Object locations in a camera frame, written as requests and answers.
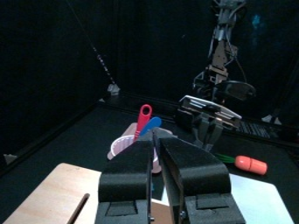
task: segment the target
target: black curtain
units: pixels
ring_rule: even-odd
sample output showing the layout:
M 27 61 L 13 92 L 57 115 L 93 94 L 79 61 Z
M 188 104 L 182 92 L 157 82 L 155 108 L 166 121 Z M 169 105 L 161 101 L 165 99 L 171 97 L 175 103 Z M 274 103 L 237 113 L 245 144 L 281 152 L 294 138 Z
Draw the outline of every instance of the black curtain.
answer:
M 103 54 L 113 3 L 73 1 Z M 67 1 L 0 2 L 0 149 L 15 153 L 106 93 L 109 78 Z
M 208 66 L 217 25 L 210 6 L 212 1 L 200 0 L 118 1 L 117 66 L 125 91 L 177 102 L 193 93 L 193 79 Z M 298 11 L 296 0 L 248 1 L 248 15 L 233 30 L 232 44 L 238 47 L 257 98 L 226 104 L 244 116 L 261 119 L 272 114 L 286 91 L 299 50 Z M 236 63 L 229 77 L 244 81 Z

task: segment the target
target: wooden board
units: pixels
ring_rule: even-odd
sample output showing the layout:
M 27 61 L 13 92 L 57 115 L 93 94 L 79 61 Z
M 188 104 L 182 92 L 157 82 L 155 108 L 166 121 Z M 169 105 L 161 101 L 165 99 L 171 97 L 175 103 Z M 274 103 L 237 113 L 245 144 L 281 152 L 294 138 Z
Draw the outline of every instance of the wooden board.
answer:
M 99 177 L 99 171 L 71 164 L 59 164 L 5 224 L 95 223 Z M 73 222 L 71 218 L 87 194 L 87 203 L 77 222 Z M 170 207 L 159 200 L 153 202 L 153 216 L 158 224 L 173 223 Z

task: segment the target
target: cable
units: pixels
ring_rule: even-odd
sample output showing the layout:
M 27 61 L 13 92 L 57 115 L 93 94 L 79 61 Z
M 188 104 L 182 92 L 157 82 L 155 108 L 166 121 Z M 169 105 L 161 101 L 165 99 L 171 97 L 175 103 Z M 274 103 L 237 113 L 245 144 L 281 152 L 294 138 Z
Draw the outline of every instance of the cable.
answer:
M 233 55 L 233 59 L 237 61 L 238 63 L 238 67 L 240 67 L 240 70 L 244 74 L 244 79 L 245 79 L 245 82 L 248 83 L 249 82 L 249 79 L 248 79 L 248 75 L 246 75 L 246 72 L 244 70 L 244 67 L 242 65 L 240 64 L 240 59 L 238 59 L 238 56 L 237 54 L 234 53 L 234 49 L 233 49 L 233 46 L 232 46 L 232 43 L 230 43 L 230 39 L 229 39 L 229 25 L 226 26 L 226 38 L 228 38 L 228 41 L 229 41 L 229 48 L 230 48 L 230 51 L 232 51 L 232 55 Z
M 71 2 L 70 2 L 69 0 L 66 0 L 66 2 L 67 2 L 67 4 L 69 4 L 69 6 L 70 6 L 70 9 L 71 9 L 71 12 L 73 12 L 74 17 L 75 17 L 77 20 L 78 20 L 79 27 L 81 27 L 81 29 L 82 29 L 85 35 L 86 35 L 89 44 L 90 44 L 90 46 L 91 46 L 91 48 L 93 48 L 95 54 L 98 55 L 98 60 L 99 60 L 101 65 L 103 66 L 103 68 L 105 68 L 105 70 L 106 70 L 107 77 L 110 78 L 111 83 L 113 83 L 114 85 L 117 85 L 117 82 L 115 82 L 115 80 L 114 80 L 114 77 L 113 77 L 113 75 L 111 75 L 111 73 L 110 73 L 110 71 L 109 71 L 109 67 L 107 67 L 107 65 L 106 65 L 106 62 L 105 62 L 105 60 L 103 60 L 103 58 L 102 58 L 102 55 L 99 54 L 99 50 L 98 50 L 98 48 L 95 47 L 95 45 L 94 45 L 94 43 L 93 43 L 93 41 L 91 41 L 89 32 L 87 32 L 87 30 L 86 30 L 86 28 L 85 28 L 85 26 L 83 26 L 83 23 L 81 22 L 79 15 L 78 15 L 77 11 L 74 10 L 74 7 L 71 6 Z

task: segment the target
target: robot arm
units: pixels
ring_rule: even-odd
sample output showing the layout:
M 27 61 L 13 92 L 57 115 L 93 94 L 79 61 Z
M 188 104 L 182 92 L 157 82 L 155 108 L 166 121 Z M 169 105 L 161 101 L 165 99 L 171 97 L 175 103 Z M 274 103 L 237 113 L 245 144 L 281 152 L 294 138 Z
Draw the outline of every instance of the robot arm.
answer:
M 193 88 L 202 99 L 224 104 L 230 97 L 245 101 L 256 96 L 256 89 L 245 82 L 229 81 L 228 65 L 238 62 L 238 48 L 230 43 L 232 31 L 246 13 L 246 0 L 214 0 L 212 8 L 220 17 L 210 46 L 210 64 L 196 77 Z

